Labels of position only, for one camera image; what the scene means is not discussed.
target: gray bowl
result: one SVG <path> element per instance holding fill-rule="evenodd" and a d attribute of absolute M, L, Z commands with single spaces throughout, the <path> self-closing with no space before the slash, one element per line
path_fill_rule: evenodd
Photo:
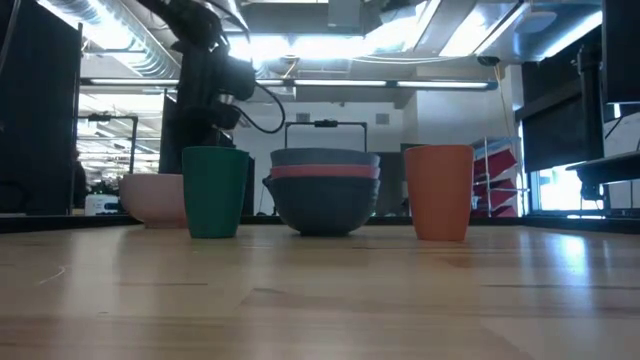
<path fill-rule="evenodd" d="M 356 150 L 294 148 L 271 153 L 272 166 L 290 165 L 380 165 L 380 156 Z"/>
<path fill-rule="evenodd" d="M 282 221 L 306 236 L 345 236 L 373 213 L 380 181 L 358 177 L 265 179 Z"/>

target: wooden table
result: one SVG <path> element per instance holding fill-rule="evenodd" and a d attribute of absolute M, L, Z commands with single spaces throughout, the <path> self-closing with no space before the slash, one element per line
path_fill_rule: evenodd
<path fill-rule="evenodd" d="M 637 359 L 640 238 L 409 227 L 0 236 L 0 359 Z"/>

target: bowl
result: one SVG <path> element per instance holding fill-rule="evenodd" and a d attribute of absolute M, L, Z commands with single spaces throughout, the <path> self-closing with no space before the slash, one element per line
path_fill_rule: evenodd
<path fill-rule="evenodd" d="M 366 165 L 291 165 L 271 168 L 271 177 L 346 176 L 377 179 L 380 168 Z"/>
<path fill-rule="evenodd" d="M 303 236 L 345 236 L 369 220 L 380 181 L 362 177 L 265 179 L 282 221 Z"/>
<path fill-rule="evenodd" d="M 271 153 L 272 166 L 290 165 L 366 165 L 377 167 L 380 156 L 356 150 L 295 148 Z"/>
<path fill-rule="evenodd" d="M 182 175 L 125 175 L 120 181 L 120 201 L 129 215 L 148 228 L 187 226 Z"/>

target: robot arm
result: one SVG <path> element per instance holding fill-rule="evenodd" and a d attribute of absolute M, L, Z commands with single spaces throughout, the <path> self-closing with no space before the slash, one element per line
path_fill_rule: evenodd
<path fill-rule="evenodd" d="M 170 150 L 161 154 L 160 164 L 161 172 L 180 173 L 185 147 L 233 146 L 220 132 L 237 125 L 241 114 L 232 102 L 253 96 L 255 71 L 250 62 L 229 56 L 229 43 L 214 11 L 237 13 L 233 0 L 138 2 L 167 23 L 178 38 L 173 48 L 182 53 L 177 112 L 165 123 L 168 131 L 162 140 Z M 240 16 L 231 18 L 246 29 Z"/>

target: orange cup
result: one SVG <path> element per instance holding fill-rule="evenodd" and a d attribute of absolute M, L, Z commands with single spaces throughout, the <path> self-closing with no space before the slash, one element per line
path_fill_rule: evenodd
<path fill-rule="evenodd" d="M 464 241 L 471 212 L 473 148 L 426 145 L 408 149 L 404 159 L 418 238 Z"/>

